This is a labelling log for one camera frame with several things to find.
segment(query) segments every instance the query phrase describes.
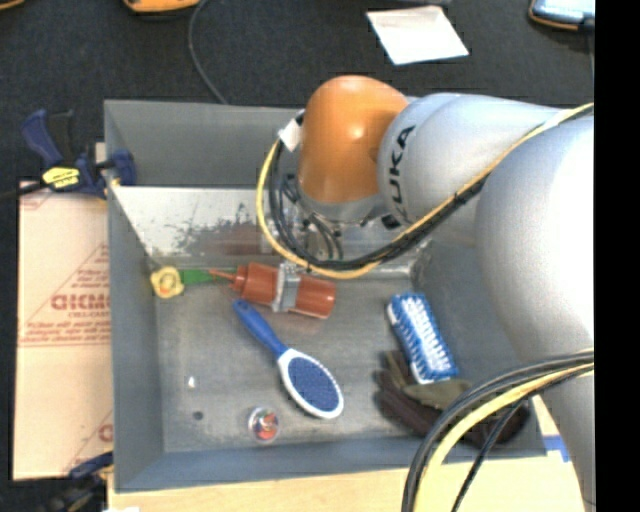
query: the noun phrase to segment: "white paper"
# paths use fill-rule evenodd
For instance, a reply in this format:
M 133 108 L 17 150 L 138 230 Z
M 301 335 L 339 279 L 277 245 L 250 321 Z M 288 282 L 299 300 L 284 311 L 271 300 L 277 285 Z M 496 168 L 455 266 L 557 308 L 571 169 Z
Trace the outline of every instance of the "white paper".
M 367 16 L 396 65 L 469 55 L 441 7 L 372 11 Z
M 292 119 L 291 121 L 289 121 L 289 124 L 287 124 L 287 126 L 280 130 L 278 136 L 287 147 L 287 149 L 291 153 L 293 153 L 300 143 L 300 137 L 302 136 L 302 127 L 298 124 L 298 121 Z

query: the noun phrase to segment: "blue scrub brush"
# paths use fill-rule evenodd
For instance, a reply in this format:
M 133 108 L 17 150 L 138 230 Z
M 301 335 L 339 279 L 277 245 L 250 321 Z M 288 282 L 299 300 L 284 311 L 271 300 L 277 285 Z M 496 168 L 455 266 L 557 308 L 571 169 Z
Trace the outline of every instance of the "blue scrub brush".
M 342 391 L 329 370 L 313 357 L 284 345 L 262 315 L 244 299 L 234 300 L 233 309 L 249 332 L 276 356 L 282 382 L 300 407 L 323 419 L 342 413 Z
M 387 306 L 387 315 L 418 383 L 428 384 L 458 375 L 451 351 L 440 335 L 424 294 L 394 295 Z

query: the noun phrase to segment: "brown glove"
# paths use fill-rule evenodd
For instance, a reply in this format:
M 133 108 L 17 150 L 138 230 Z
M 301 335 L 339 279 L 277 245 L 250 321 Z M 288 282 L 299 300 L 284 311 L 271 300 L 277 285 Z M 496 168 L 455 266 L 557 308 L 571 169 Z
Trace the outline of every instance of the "brown glove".
M 382 413 L 393 421 L 408 427 L 412 433 L 424 437 L 438 420 L 442 411 L 471 384 L 463 379 L 452 382 L 438 381 L 418 384 L 400 351 L 384 353 L 384 368 L 375 372 L 380 388 L 376 402 Z M 498 411 L 486 420 L 476 424 L 462 437 L 462 441 L 475 447 L 482 447 L 492 428 L 504 411 Z M 524 426 L 529 417 L 529 407 L 525 403 L 507 422 L 498 436 L 496 444 L 506 443 Z

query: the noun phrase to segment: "brush bristles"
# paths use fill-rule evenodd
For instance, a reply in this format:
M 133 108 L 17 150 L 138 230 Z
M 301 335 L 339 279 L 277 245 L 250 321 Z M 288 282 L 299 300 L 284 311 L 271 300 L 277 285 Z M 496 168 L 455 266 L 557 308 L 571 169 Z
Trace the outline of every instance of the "brush bristles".
M 423 294 L 396 295 L 387 311 L 418 382 L 433 382 L 457 375 L 453 357 Z

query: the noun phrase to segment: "brush handle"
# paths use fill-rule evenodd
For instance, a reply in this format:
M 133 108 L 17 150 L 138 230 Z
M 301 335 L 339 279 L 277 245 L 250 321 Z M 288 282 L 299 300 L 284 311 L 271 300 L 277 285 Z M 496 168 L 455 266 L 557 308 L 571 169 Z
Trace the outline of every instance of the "brush handle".
M 278 336 L 262 315 L 246 300 L 234 300 L 233 309 L 240 321 L 253 334 L 253 337 L 269 348 L 276 356 L 276 359 L 279 359 L 289 349 L 278 339 Z

